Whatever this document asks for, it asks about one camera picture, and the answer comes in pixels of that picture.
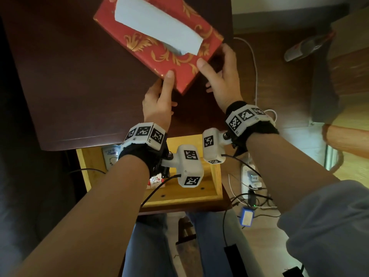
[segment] wooden tabletop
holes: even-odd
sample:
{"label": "wooden tabletop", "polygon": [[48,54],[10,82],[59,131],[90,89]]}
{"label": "wooden tabletop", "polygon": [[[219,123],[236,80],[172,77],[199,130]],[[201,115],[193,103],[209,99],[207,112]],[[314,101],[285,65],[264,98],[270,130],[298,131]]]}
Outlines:
{"label": "wooden tabletop", "polygon": [[[120,143],[143,121],[156,75],[93,21],[102,0],[1,0],[0,13],[41,148]],[[185,0],[230,43],[231,0]],[[178,102],[169,137],[225,128],[199,76]]]}

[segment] shirt sleeve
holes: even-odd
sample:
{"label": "shirt sleeve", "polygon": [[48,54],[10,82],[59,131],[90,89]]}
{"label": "shirt sleeve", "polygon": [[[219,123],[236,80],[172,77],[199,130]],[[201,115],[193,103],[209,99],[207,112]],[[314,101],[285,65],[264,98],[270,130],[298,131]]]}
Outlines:
{"label": "shirt sleeve", "polygon": [[346,180],[313,192],[278,227],[310,277],[369,276],[369,189],[361,183]]}

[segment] bottle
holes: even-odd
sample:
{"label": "bottle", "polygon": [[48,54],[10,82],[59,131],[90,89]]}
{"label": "bottle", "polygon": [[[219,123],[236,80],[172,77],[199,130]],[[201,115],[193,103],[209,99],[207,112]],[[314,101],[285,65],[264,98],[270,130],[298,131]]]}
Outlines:
{"label": "bottle", "polygon": [[286,62],[291,60],[299,60],[302,59],[309,54],[320,49],[320,47],[326,42],[332,39],[336,33],[334,31],[326,34],[326,35],[316,35],[312,37],[308,37],[292,48],[288,49],[284,54],[284,60]]}

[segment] white power strip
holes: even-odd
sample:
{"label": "white power strip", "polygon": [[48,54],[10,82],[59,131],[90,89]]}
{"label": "white power strip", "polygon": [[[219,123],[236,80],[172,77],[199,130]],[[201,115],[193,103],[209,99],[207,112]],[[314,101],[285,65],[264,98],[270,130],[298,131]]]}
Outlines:
{"label": "white power strip", "polygon": [[[255,169],[255,165],[249,164],[253,169]],[[249,176],[247,175],[247,171],[252,171],[250,168],[248,168],[246,165],[242,165],[241,167],[241,192],[243,194],[246,194],[249,192],[249,186],[260,188],[262,186],[261,182],[251,182]],[[243,195],[244,199],[248,199],[248,195]]]}

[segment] tiled floor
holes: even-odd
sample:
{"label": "tiled floor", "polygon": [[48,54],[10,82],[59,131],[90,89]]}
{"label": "tiled floor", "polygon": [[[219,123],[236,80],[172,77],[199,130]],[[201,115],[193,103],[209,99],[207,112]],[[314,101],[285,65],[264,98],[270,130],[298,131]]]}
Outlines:
{"label": "tiled floor", "polygon": [[[312,78],[312,58],[285,63],[283,53],[294,44],[310,36],[314,31],[289,31],[254,33],[237,35],[246,39],[254,49],[258,67],[258,106],[262,109],[274,109],[278,113],[277,128],[280,134],[320,164],[324,164],[325,143],[320,125],[310,124],[310,95]],[[253,103],[255,94],[255,70],[249,48],[242,41],[234,41],[237,53],[238,71],[241,81],[242,96],[248,103]],[[222,183],[232,196],[228,183],[235,194],[241,193],[239,179],[240,166],[233,160],[222,164]],[[277,210],[257,210],[256,214],[279,214]],[[178,239],[178,219],[184,213],[168,214],[168,239],[176,255],[175,242]],[[260,263],[266,277],[281,276],[282,272],[301,264],[291,257],[286,250],[286,234],[277,228],[278,218],[261,216],[253,221],[252,227],[244,228],[246,238]],[[180,259],[176,256],[174,264],[180,277],[186,276]]]}

